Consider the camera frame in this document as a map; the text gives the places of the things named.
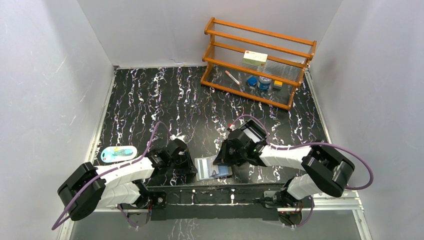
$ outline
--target white box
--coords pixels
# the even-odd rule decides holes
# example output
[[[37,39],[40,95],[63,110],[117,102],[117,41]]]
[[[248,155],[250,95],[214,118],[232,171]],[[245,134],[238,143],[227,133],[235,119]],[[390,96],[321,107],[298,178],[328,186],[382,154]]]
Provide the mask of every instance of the white box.
[[[267,63],[268,54],[245,51],[243,56],[243,63],[263,67]]]

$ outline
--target wooden shelf rail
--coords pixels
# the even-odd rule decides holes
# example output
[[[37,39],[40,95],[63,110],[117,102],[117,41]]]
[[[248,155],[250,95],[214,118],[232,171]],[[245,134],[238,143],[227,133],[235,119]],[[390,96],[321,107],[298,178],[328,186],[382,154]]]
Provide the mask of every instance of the wooden shelf rail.
[[[222,26],[225,26],[225,29],[226,29],[225,32],[219,30],[219,29],[222,29]],[[238,36],[233,33],[236,33],[236,34],[242,33],[243,36]],[[210,41],[202,57],[202,60],[204,62],[207,62],[207,68],[201,78],[201,84],[210,86],[222,91],[230,92],[236,95],[240,95],[246,98],[250,98],[262,103],[273,105],[279,108],[283,108],[286,110],[289,110],[292,107],[296,89],[300,87],[302,84],[305,68],[309,65],[310,61],[314,57],[315,50],[317,47],[317,41],[305,40],[305,39],[301,39],[301,38],[297,38],[293,36],[288,36],[288,35],[284,35],[280,33],[275,33],[271,31],[266,31],[266,30],[250,27],[250,26],[244,26],[244,25],[240,25],[240,24],[236,24],[232,22],[218,20],[218,19],[215,19],[214,17],[212,17],[207,23],[204,29],[204,34],[210,35]],[[246,37],[246,35],[254,36],[255,34],[259,36],[259,39],[261,41],[257,40],[256,37],[254,37],[255,39],[250,39]],[[271,38],[273,39],[272,43],[263,42],[262,40],[266,39],[266,37],[264,38],[261,36],[268,36],[268,39],[270,39],[269,37],[272,37]],[[302,62],[295,62],[288,59],[284,59],[282,57],[268,55],[267,63],[265,65],[265,68],[262,71],[250,69],[249,66],[246,66],[245,64],[242,63],[243,57],[241,56],[248,49],[217,42],[216,37],[230,39],[230,40],[234,40],[236,42],[241,42],[241,43],[247,43],[247,44],[259,46],[265,49],[271,49],[274,51],[284,53],[288,56],[293,55],[296,57],[301,57],[304,60]],[[279,41],[281,41],[281,45],[276,45],[275,42],[279,42]],[[291,42],[290,44],[291,46],[293,46],[293,43],[294,43],[295,45],[300,45],[303,49],[305,49],[305,46],[309,47],[309,51],[303,52],[299,50],[290,49],[289,47],[284,46],[285,45],[284,43],[286,43],[287,41]],[[241,59],[238,62],[233,62],[230,60],[227,61],[226,59],[222,59],[222,58],[217,59],[216,53],[218,53],[218,50],[220,52],[228,51],[226,52],[226,54],[230,54],[234,56],[236,54],[240,55]],[[273,74],[273,72],[266,70],[269,62],[272,62],[273,69],[277,68],[278,66],[281,66],[281,68],[288,68],[292,72]],[[276,100],[265,99],[263,97],[259,97],[256,95],[249,94],[247,92],[243,92],[241,89],[233,89],[227,86],[222,86],[222,85],[207,81],[208,75],[211,72],[214,65],[234,69],[234,70],[248,73],[255,76],[269,78],[269,79],[272,79],[273,81],[279,81],[279,82],[282,82],[283,84],[291,85],[293,87],[291,88],[291,92],[287,96],[288,101],[278,102]]]

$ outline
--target metal frame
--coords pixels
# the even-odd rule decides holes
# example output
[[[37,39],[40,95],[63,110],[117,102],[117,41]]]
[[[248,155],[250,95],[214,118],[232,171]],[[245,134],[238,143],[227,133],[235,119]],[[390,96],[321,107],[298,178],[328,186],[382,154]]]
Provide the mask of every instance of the metal frame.
[[[312,93],[312,98],[315,101],[315,105],[318,110],[319,118],[322,122],[322,126],[324,128],[327,141],[331,143],[329,132],[327,130],[327,126],[324,121],[324,117],[323,117],[320,105],[316,98],[316,93],[315,93],[314,85],[312,82],[311,74],[308,70],[306,70],[304,74],[306,77],[306,81],[309,84],[309,88]],[[109,93],[106,97],[105,104],[103,106],[103,110],[101,112],[101,116],[98,121],[96,132],[93,135],[91,149],[88,151],[88,154],[87,154],[88,157],[86,158],[86,162],[94,161],[97,144],[100,139],[100,133],[102,131],[103,122],[105,120],[105,115],[106,115],[106,111],[109,104],[109,99],[111,97],[112,88],[115,83],[115,76],[116,74],[113,76],[112,82],[110,84]],[[346,190],[343,193],[343,197],[339,197],[339,198],[331,197],[327,194],[321,194],[321,195],[315,194],[313,196],[313,199],[315,202],[315,207],[313,209],[314,211],[351,210],[355,218],[356,226],[358,228],[358,232],[359,232],[361,240],[372,239],[370,230],[365,220],[364,208],[363,208],[361,199],[358,195],[358,192],[356,190]],[[281,207],[281,208],[278,208],[277,210],[279,212],[291,212],[291,211],[295,211],[296,209],[289,208],[289,207]],[[303,208],[303,210],[310,211],[311,208],[305,207]],[[148,212],[147,209],[129,209],[126,211],[128,211],[129,213],[147,213]],[[95,210],[95,212],[96,213],[105,213],[105,212],[119,213],[120,210],[117,209],[116,207],[108,207],[108,208],[98,208]],[[74,226],[74,222],[72,220],[66,221],[60,228],[58,240],[69,240],[71,238],[73,226]]]

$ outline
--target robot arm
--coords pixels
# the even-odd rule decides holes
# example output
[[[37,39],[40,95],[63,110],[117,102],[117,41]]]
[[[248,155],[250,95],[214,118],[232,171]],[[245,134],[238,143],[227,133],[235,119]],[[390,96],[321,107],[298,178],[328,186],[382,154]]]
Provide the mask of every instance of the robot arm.
[[[111,169],[118,169],[98,178],[81,193],[68,211],[70,218],[78,221],[96,208],[117,204],[145,207],[152,193],[140,180],[166,172],[169,168],[174,169],[177,174],[197,173],[184,140],[184,136],[172,136],[166,147],[150,150],[146,157],[136,163],[131,163],[133,160],[130,160],[96,167],[90,162],[81,164],[57,190],[65,206],[90,180]]]
[[[214,164],[231,166],[248,162],[254,166],[291,167],[307,173],[290,179],[272,197],[274,205],[290,205],[318,193],[340,197],[355,170],[350,160],[329,146],[277,150],[267,143],[265,131],[253,120],[228,130],[228,138],[222,143]]]

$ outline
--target wire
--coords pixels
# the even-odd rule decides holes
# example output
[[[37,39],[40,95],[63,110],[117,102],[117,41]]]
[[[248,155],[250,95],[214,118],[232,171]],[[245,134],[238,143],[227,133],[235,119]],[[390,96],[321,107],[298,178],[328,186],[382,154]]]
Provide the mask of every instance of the wire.
[[[145,157],[145,155],[147,154],[147,152],[149,151],[149,148],[150,148],[150,145],[152,144],[152,140],[153,140],[153,137],[155,136],[155,133],[156,133],[156,131],[157,131],[157,129],[158,129],[158,126],[159,126],[159,124],[162,124],[162,125],[164,125],[165,126],[165,128],[166,128],[166,130],[168,131],[168,134],[171,136],[171,132],[170,132],[170,130],[168,129],[168,127],[165,125],[165,123],[163,123],[163,122],[161,122],[161,121],[158,121],[155,125],[154,125],[154,128],[153,128],[153,131],[152,131],[152,133],[151,133],[151,136],[150,136],[150,139],[149,139],[149,141],[147,142],[147,146],[146,146],[146,149],[144,150],[144,152],[143,152],[143,154],[141,155],[141,156],[139,156],[139,157],[136,157],[136,158],[134,158],[134,160],[131,162],[131,163],[126,163],[126,164],[123,164],[123,165],[120,165],[120,166],[117,166],[117,167],[114,167],[114,168],[111,168],[111,169],[109,169],[109,170],[107,170],[107,171],[105,171],[105,172],[103,172],[103,173],[101,173],[101,174],[99,174],[99,175],[97,175],[97,176],[95,176],[95,177],[93,177],[90,181],[88,181],[76,194],[75,194],[75,196],[73,196],[73,198],[70,200],[70,202],[66,205],[66,207],[64,208],[64,210],[63,210],[63,212],[60,214],[60,216],[57,218],[57,220],[56,220],[56,222],[53,224],[53,226],[51,227],[51,230],[55,230],[55,229],[57,229],[60,225],[62,225],[66,220],[68,220],[69,218],[70,218],[70,216],[67,216],[67,217],[65,217],[65,219],[63,219],[63,220],[61,220],[64,216],[65,216],[65,214],[69,211],[69,209],[71,208],[71,206],[75,203],[75,201],[80,197],[80,195],[81,195],[81,193],[83,193],[94,181],[96,181],[97,179],[99,179],[99,178],[101,178],[101,177],[103,177],[104,175],[106,175],[106,174],[109,174],[109,173],[111,173],[111,172],[113,172],[113,171],[116,171],[116,170],[118,170],[118,169],[121,169],[121,168],[125,168],[125,167],[128,167],[128,166],[130,166],[130,165],[132,165],[132,164],[135,164],[135,163],[138,163],[139,161],[141,161],[144,157]]]
[[[312,212],[314,211],[314,207],[315,207],[315,202],[314,202],[314,198],[312,196],[310,196],[310,201],[311,201],[311,206],[310,206],[310,212],[309,215],[307,216],[307,218],[305,219],[305,221],[299,223],[299,225],[296,225],[296,228],[301,227],[303,225],[305,225],[307,223],[307,221],[309,221],[309,219],[312,216]]]
[[[134,228],[136,228],[136,229],[138,229],[139,228],[139,226],[135,223],[135,222],[133,222],[129,217],[128,217],[128,214],[126,214],[125,212],[124,212],[124,210],[122,209],[122,204],[118,204],[118,209],[120,210],[120,212],[122,213],[122,215],[126,218],[126,220],[127,220],[127,222],[131,225],[131,226],[133,226]]]
[[[350,150],[348,150],[348,149],[346,149],[346,148],[344,148],[344,147],[342,147],[342,146],[338,146],[338,145],[334,145],[334,144],[331,144],[331,143],[327,143],[327,142],[309,142],[309,143],[303,143],[303,144],[299,144],[299,145],[296,145],[296,146],[278,146],[278,145],[273,145],[273,144],[271,144],[270,143],[270,140],[269,140],[269,138],[268,138],[268,135],[269,135],[269,132],[268,132],[268,130],[267,130],[267,128],[265,127],[265,125],[261,122],[261,121],[259,121],[259,119],[257,119],[256,117],[254,117],[254,116],[252,116],[252,115],[249,115],[249,114],[243,114],[243,115],[241,115],[241,116],[239,116],[239,117],[237,117],[234,121],[233,121],[233,123],[232,124],[235,124],[235,122],[236,121],[238,121],[239,119],[241,119],[241,118],[245,118],[245,117],[249,117],[249,118],[251,118],[251,119],[253,119],[255,122],[257,122],[264,130],[265,130],[265,132],[266,132],[266,136],[267,136],[267,138],[266,138],[266,143],[271,147],[271,148],[273,148],[273,149],[276,149],[276,150],[290,150],[290,149],[298,149],[298,148],[302,148],[302,147],[308,147],[308,146],[328,146],[328,147],[332,147],[332,148],[335,148],[335,149],[338,149],[338,150],[341,150],[341,151],[343,151],[343,152],[345,152],[345,153],[348,153],[348,154],[350,154],[350,155],[352,155],[352,156],[354,156],[355,158],[357,158],[365,167],[366,167],[366,169],[368,170],[368,173],[369,173],[369,181],[365,184],[365,185],[363,185],[363,186],[347,186],[346,187],[346,189],[348,189],[348,190],[363,190],[363,189],[366,189],[366,188],[368,188],[373,182],[374,182],[374,173],[373,173],[373,171],[371,170],[371,167],[368,165],[368,163],[366,163],[365,162],[365,160],[364,159],[362,159],[362,157],[360,157],[359,155],[357,155],[356,153],[354,153],[354,152],[351,152]]]

